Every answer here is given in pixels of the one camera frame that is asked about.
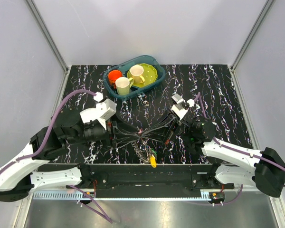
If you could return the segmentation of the yellow key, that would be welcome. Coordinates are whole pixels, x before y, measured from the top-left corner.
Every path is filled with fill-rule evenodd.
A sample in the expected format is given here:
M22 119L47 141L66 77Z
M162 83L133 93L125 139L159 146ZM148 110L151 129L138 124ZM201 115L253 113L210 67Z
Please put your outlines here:
M150 156L150 164L153 168L156 168L157 167L157 163L156 163L156 158L154 155L151 155Z

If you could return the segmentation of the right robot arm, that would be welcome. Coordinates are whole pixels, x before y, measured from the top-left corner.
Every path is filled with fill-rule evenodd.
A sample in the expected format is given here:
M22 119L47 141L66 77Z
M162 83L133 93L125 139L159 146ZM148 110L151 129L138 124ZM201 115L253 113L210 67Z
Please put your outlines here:
M183 140L189 152L227 162L206 176L209 187L234 183L256 187L270 197L280 197L285 187L285 162L276 150L269 147L262 151L248 149L219 140L211 120L195 117L188 122L173 112L168 112L141 133L142 138L161 143L166 143L173 135Z

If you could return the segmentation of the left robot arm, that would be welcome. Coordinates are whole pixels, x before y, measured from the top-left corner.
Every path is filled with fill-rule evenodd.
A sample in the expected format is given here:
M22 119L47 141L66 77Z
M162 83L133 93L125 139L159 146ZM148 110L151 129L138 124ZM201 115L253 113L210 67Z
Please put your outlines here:
M140 139L136 127L94 108L55 114L8 164L0 167L0 202L15 202L40 189L64 186L88 188L94 183L91 169L77 165L68 170L36 172L40 166L68 153L70 145L102 142L122 148Z

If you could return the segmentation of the metal keyring disc with rings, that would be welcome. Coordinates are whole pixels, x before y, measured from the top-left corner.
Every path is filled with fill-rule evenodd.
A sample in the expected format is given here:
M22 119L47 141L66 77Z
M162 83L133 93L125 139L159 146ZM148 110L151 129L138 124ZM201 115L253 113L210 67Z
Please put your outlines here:
M143 164L150 164L150 156L153 154L151 152L152 148L147 144L147 142L139 140L131 143L131 145L135 154L138 156L139 161Z

